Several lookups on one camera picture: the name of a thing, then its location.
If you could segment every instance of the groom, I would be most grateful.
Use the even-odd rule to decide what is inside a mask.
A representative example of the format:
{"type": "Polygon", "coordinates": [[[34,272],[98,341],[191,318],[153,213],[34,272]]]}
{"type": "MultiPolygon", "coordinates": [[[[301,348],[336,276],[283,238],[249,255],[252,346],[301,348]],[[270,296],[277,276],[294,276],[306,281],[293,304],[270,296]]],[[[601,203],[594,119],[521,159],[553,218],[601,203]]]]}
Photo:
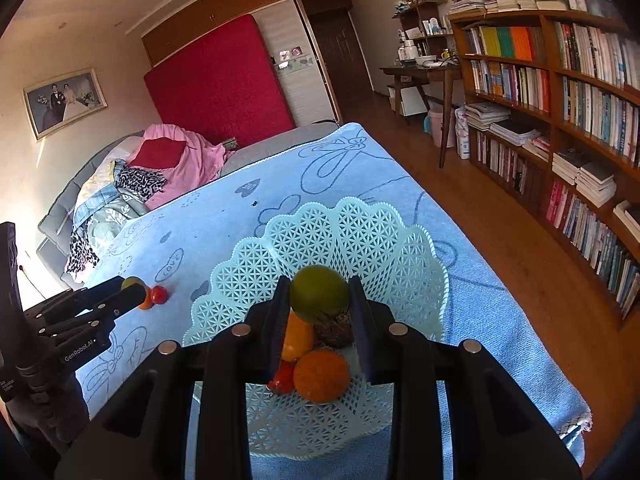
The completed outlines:
{"type": "Polygon", "coordinates": [[[59,123],[65,116],[66,99],[62,92],[58,92],[58,85],[51,85],[51,109],[59,123]]]}

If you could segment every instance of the gray headboard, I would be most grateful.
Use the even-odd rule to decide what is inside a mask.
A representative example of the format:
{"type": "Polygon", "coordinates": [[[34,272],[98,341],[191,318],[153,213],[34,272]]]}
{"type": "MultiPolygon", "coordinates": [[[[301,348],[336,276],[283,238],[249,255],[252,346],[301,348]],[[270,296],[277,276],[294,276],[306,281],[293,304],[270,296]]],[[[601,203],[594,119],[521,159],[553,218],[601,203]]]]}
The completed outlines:
{"type": "Polygon", "coordinates": [[[69,256],[69,240],[71,238],[72,218],[76,199],[80,188],[89,177],[94,174],[100,163],[107,154],[127,137],[141,137],[144,131],[136,132],[128,136],[114,140],[111,144],[101,149],[82,167],[76,176],[73,177],[62,193],[58,195],[51,205],[49,212],[38,224],[38,230],[45,235],[44,241],[36,250],[36,254],[53,275],[62,281],[63,286],[70,286],[73,289],[82,287],[81,283],[76,283],[69,274],[65,272],[66,259],[69,256]]]}

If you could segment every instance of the wooden floor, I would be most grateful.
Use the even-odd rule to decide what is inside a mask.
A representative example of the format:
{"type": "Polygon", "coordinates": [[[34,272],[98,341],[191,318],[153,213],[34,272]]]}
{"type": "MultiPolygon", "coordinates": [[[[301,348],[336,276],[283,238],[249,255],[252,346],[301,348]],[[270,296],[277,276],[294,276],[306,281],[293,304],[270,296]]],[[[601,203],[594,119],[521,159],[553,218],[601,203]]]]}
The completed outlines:
{"type": "Polygon", "coordinates": [[[640,398],[640,313],[621,331],[591,284],[540,224],[487,176],[396,118],[378,94],[343,104],[462,229],[527,314],[547,351],[593,413],[585,478],[608,454],[640,398]]]}

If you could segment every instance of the green lime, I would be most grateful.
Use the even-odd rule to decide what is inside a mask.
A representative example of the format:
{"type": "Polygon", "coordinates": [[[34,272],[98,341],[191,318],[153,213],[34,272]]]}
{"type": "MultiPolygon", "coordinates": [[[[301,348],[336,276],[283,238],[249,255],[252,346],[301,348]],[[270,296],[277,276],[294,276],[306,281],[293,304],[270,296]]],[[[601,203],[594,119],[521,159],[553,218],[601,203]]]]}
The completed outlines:
{"type": "Polygon", "coordinates": [[[308,266],[291,280],[290,301],[300,319],[308,323],[327,322],[347,310],[349,285],[329,267],[308,266]]]}

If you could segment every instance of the wedding photo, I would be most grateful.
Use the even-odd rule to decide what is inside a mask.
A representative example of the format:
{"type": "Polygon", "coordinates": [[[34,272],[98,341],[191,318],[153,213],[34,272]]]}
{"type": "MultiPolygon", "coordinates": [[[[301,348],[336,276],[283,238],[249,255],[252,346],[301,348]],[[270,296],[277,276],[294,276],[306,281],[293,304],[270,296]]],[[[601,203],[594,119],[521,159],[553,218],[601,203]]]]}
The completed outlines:
{"type": "Polygon", "coordinates": [[[92,68],[25,88],[24,100],[36,140],[107,106],[92,68]]]}

